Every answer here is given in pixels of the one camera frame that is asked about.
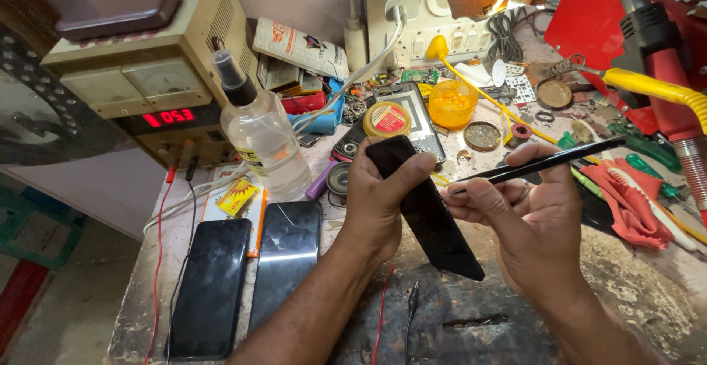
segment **yellow matchbox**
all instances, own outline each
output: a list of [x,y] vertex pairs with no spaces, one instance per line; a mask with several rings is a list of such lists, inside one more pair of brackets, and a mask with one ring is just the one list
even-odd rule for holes
[[250,201],[260,193],[260,189],[243,179],[236,179],[224,195],[217,201],[217,207],[238,218]]

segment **red led display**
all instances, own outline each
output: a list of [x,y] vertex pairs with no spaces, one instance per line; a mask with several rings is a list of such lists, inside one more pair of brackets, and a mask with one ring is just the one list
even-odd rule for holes
[[142,116],[152,127],[162,127],[169,124],[178,124],[194,120],[194,115],[189,108],[173,109],[172,111],[153,112]]

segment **black tweezers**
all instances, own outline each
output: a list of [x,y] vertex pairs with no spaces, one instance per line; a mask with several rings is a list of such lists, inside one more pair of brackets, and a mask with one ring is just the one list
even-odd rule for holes
[[[542,158],[535,158],[532,161],[521,166],[501,166],[499,168],[491,169],[490,171],[485,171],[475,174],[473,176],[469,176],[468,178],[459,179],[455,182],[472,180],[473,178],[487,178],[489,179],[489,182],[491,184],[498,184],[500,182],[519,178],[530,173],[544,171],[545,169],[552,168],[553,166],[584,158],[589,155],[594,155],[599,152],[618,148],[624,146],[625,144],[626,139],[623,136],[612,137],[607,140],[600,141],[598,143],[582,145],[580,147],[570,148],[569,150],[556,152],[552,155],[544,156]],[[454,192],[447,193],[447,195],[459,194],[460,192],[466,191],[466,188],[462,188]]]

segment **hand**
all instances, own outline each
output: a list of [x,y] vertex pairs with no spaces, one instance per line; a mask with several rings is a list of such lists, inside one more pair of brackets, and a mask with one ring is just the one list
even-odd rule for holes
[[[557,151],[554,145],[523,144],[506,157],[506,164],[523,165]],[[444,198],[455,218],[493,228],[498,237],[496,258],[506,282],[533,301],[567,295],[586,284],[579,267],[582,204],[570,166],[541,171],[540,177],[543,183],[529,185],[526,198],[514,205],[509,202],[517,201],[525,186],[520,179],[494,187],[475,178],[466,182],[466,192]],[[448,191],[461,188],[464,183],[456,183]]]
[[390,260],[400,244],[400,202],[429,177],[437,162],[434,154],[419,153],[384,180],[366,156],[366,147],[382,140],[368,137],[358,146],[349,169],[347,216],[336,239],[370,256],[376,267]]

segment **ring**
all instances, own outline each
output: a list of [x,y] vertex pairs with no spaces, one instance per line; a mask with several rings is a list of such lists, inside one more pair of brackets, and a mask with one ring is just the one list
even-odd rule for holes
[[520,196],[515,201],[513,201],[513,203],[510,204],[510,206],[512,206],[512,207],[514,207],[517,204],[519,204],[520,202],[522,202],[523,199],[525,199],[528,196],[528,193],[530,192],[530,188],[528,186],[528,180],[526,180],[526,179],[518,179],[518,180],[523,181],[523,183],[525,183],[525,186],[523,187],[523,192],[520,193]]

